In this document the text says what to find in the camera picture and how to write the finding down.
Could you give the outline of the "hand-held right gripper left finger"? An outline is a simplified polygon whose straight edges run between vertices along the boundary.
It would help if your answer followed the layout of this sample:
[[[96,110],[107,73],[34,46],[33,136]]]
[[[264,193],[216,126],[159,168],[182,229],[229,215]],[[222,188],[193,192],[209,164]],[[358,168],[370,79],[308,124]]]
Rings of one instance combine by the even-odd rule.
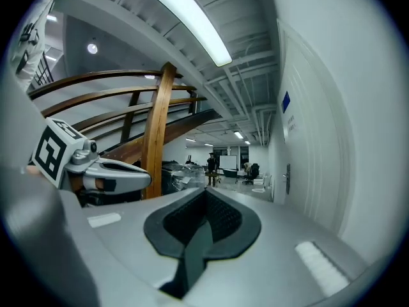
[[[146,218],[203,189],[152,200],[81,208],[74,194],[60,191],[65,229],[78,262],[67,263],[64,300],[69,306],[212,306],[213,290],[198,281],[181,299],[160,290],[175,278],[178,260],[158,254],[144,234]]]

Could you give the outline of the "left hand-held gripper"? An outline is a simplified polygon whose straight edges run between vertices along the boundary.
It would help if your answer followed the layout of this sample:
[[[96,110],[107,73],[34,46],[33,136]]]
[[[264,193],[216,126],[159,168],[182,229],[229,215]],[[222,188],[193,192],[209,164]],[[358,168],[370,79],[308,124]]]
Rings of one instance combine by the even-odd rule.
[[[96,141],[63,120],[48,117],[31,162],[53,186],[76,195],[134,192],[151,184],[145,169],[113,159],[99,158]],[[93,163],[102,170],[87,170]]]

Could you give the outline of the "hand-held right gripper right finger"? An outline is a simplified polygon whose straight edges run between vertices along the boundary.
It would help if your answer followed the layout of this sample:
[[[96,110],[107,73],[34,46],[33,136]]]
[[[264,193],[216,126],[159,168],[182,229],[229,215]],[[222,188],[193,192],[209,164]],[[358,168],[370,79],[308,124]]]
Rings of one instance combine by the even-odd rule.
[[[325,299],[295,248],[315,243],[350,281],[367,264],[337,235],[284,205],[216,189],[249,207],[260,218],[261,232],[238,258],[208,262],[183,297],[189,306],[310,306]]]

